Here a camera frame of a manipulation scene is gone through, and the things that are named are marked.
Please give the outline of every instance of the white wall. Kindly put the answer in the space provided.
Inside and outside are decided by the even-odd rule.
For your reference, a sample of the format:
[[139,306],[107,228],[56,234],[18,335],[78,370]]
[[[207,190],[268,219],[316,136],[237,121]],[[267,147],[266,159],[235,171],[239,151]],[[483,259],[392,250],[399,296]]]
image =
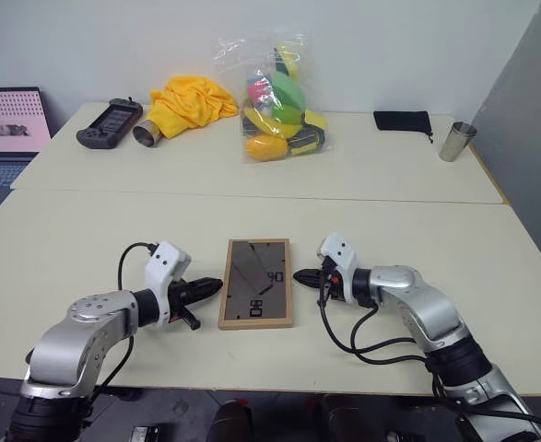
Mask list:
[[0,0],[0,86],[39,86],[60,125],[84,101],[215,77],[215,38],[282,27],[312,35],[323,110],[470,120],[540,1]]

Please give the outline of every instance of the game controller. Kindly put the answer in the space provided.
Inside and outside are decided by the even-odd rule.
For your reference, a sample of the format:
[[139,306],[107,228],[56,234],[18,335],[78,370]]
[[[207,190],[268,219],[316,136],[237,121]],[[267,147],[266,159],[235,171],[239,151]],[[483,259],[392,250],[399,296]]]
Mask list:
[[109,107],[76,139],[89,149],[113,149],[143,114],[143,107],[129,99],[111,99]]

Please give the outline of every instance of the plastic bag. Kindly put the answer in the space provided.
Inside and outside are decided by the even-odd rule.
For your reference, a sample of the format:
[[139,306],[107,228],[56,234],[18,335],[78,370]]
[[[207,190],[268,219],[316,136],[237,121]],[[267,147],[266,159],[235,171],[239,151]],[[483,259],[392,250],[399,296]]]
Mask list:
[[302,34],[219,41],[217,70],[241,105],[244,152],[257,161],[326,149]]

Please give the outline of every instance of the stainless steel cup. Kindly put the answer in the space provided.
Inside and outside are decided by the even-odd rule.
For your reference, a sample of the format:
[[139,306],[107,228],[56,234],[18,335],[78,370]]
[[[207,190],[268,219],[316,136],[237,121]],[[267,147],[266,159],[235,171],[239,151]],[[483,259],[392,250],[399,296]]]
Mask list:
[[151,120],[145,120],[133,128],[133,137],[147,147],[153,147],[161,137],[161,131]]
[[444,161],[455,161],[471,138],[476,135],[476,128],[466,122],[456,122],[442,146],[440,158]]

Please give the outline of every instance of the yellow cloth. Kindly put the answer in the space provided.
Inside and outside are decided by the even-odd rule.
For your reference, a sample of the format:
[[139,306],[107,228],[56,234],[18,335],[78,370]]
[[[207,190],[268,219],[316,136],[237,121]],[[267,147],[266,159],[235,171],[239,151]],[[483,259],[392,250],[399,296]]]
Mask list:
[[166,138],[238,113],[230,93],[203,76],[175,76],[164,90],[152,89],[150,94],[152,107],[147,119]]

